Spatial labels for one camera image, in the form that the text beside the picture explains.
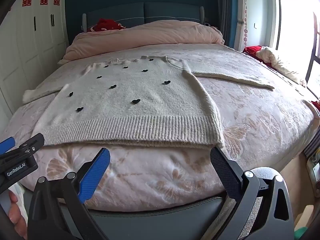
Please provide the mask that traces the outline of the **person's left hand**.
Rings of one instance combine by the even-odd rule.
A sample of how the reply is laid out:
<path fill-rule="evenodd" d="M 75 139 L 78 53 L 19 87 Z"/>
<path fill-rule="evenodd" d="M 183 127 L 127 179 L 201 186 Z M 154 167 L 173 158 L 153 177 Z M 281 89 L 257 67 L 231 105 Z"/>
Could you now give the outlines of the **person's left hand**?
<path fill-rule="evenodd" d="M 11 201 L 11 206 L 8 213 L 9 219 L 14 224 L 15 231 L 19 234 L 19 236 L 27 239 L 27 224 L 24 217 L 21 215 L 20 209 L 17 205 L 18 199 L 16 195 L 10 190 L 9 197 Z"/>

